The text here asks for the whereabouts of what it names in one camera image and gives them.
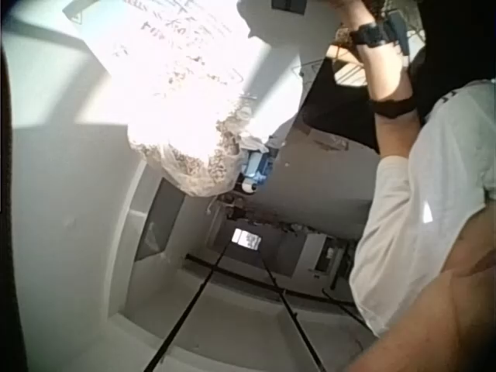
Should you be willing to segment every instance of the white wall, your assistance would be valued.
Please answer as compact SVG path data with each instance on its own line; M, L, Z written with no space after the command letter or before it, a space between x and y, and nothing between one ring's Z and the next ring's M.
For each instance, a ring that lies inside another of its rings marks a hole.
M137 372L143 370L158 350L161 340L121 315L112 316L103 337L63 372ZM156 372L259 372L220 363L172 346Z
M164 252L133 264L126 311L169 285L184 256L205 244L215 213L207 214L211 198L186 196L170 232Z
M132 106L74 38L67 3L22 2L2 28L15 280L33 371L56 370L101 332L109 247L139 163L126 138Z
M378 155L350 142L326 151L293 130L267 183L250 197L290 222L324 233L360 238L374 193Z

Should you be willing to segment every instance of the black wristwatch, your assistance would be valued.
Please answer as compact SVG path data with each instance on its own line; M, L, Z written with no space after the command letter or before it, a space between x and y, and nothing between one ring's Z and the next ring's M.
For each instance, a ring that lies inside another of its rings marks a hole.
M393 43L397 39L394 30L387 22L362 25L357 31L352 31L350 36L355 45L367 45L369 48Z
M355 45L367 45L369 48L398 41L403 55L410 55L408 27L397 9L387 12L384 21L362 25L357 31L352 31L350 36Z

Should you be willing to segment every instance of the person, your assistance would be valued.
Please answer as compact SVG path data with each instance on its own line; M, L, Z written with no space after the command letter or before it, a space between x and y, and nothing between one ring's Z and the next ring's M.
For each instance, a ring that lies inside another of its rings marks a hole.
M366 0L364 3L377 14L380 1ZM407 1L387 3L394 6ZM426 45L412 61L409 72L423 126L439 98L471 81L494 77L496 43L493 2L455 5L450 0L417 0L417 3ZM339 51L338 59L357 63L343 48L331 47L331 50L334 50L329 53L331 58L336 58ZM307 126L379 151L374 115L367 106L367 88L337 84L329 60L324 61L308 93L301 117Z
M361 0L330 2L351 30L375 23ZM453 345L470 354L495 328L494 82L473 81L439 97L421 130L415 105L402 104L415 103L414 91L393 44L356 48L375 102L381 156L350 275L356 306L374 334L393 337L398 350L413 348L410 357ZM388 115L380 108L388 101L403 111Z

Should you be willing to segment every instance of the white plastic bag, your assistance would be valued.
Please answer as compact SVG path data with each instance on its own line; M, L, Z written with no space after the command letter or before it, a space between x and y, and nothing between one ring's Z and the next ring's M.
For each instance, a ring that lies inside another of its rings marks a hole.
M131 147L204 197L233 188L247 150L283 145L307 92L301 66L320 65L338 24L314 2L305 16L265 0L76 0L64 12L139 102Z

